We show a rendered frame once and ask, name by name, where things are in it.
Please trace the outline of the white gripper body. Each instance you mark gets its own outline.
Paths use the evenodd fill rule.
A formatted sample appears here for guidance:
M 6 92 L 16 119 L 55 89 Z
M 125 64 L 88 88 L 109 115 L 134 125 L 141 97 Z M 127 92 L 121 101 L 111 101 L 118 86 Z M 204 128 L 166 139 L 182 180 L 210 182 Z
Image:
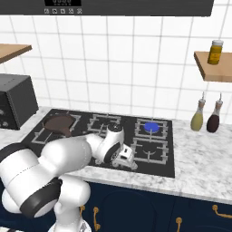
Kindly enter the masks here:
M 130 168 L 132 170 L 135 170 L 138 168 L 138 165 L 134 162 L 134 161 L 129 161 L 127 159 L 115 159 L 113 162 L 112 162 L 112 166 L 114 168 L 117 168 L 119 166 L 122 166 L 122 167 L 127 167 L 127 168 Z

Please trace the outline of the black stove hob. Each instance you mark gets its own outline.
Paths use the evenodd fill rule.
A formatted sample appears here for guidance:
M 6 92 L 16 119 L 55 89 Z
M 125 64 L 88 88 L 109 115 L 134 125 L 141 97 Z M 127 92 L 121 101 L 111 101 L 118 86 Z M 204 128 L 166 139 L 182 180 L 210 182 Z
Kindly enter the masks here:
M 124 129 L 124 144 L 128 146 L 117 159 L 134 161 L 138 168 L 132 170 L 96 159 L 93 167 L 133 171 L 142 174 L 173 178 L 175 176 L 172 122 L 165 119 L 124 116 L 109 113 L 66 111 L 52 109 L 47 115 L 71 115 L 75 118 L 70 131 L 73 136 L 95 133 L 104 137 L 107 126 L 118 123 Z

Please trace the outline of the brown frying pan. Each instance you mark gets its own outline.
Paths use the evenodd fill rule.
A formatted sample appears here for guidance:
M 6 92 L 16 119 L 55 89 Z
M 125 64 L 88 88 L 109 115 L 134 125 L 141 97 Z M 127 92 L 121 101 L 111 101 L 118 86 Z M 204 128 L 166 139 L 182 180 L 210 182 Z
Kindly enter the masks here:
M 53 133 L 61 133 L 65 137 L 71 137 L 70 128 L 74 122 L 75 118 L 71 115 L 53 115 L 45 119 L 43 127 Z

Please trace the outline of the yellow oil bottle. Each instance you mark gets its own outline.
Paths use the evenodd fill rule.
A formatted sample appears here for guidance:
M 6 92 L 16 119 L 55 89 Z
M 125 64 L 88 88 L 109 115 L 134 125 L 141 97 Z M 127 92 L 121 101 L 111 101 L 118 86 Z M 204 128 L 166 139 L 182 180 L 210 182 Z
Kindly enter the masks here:
M 206 103 L 206 100 L 203 94 L 203 96 L 198 100 L 198 108 L 191 119 L 190 128 L 193 131 L 201 130 L 201 127 L 203 125 L 203 109 L 204 109 L 205 103 Z

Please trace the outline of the dark vinegar bottle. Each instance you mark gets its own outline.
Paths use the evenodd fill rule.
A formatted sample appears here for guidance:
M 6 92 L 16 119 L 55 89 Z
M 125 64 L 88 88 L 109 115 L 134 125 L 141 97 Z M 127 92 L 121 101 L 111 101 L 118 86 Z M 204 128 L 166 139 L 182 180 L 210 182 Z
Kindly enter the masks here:
M 213 110 L 211 116 L 208 118 L 208 122 L 207 122 L 207 131 L 208 132 L 214 133 L 218 130 L 219 114 L 220 114 L 220 110 L 221 110 L 222 105 L 223 105 L 222 98 L 219 98 L 216 101 L 215 109 Z

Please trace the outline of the black toaster oven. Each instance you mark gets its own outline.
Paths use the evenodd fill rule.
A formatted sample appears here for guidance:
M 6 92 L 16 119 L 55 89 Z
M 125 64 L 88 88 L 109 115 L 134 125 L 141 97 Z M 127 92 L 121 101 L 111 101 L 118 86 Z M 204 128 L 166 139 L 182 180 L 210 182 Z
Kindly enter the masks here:
M 0 129 L 19 131 L 37 111 L 31 77 L 0 73 Z

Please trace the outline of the yellow spice jar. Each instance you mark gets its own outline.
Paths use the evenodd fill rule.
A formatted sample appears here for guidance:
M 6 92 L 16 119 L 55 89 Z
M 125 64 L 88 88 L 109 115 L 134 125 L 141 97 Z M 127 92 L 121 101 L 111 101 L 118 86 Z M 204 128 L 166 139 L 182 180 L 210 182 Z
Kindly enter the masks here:
M 208 54 L 209 64 L 218 64 L 222 52 L 223 41 L 213 40 Z

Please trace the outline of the black range hood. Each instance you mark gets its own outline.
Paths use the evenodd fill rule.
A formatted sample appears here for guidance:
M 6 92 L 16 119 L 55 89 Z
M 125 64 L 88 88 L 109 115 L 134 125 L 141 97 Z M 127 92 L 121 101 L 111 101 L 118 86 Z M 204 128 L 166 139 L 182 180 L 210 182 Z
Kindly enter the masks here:
M 0 0 L 0 15 L 211 16 L 214 0 Z

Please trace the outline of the wooden wall shelf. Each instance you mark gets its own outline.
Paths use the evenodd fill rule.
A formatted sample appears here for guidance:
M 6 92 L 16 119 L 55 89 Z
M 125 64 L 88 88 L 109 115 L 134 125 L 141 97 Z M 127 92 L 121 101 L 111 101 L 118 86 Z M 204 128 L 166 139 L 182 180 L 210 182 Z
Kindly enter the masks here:
M 0 63 L 5 63 L 31 49 L 32 46 L 28 44 L 0 43 Z
M 194 58 L 205 82 L 232 82 L 232 53 L 222 53 L 218 64 L 208 63 L 208 52 L 194 52 Z

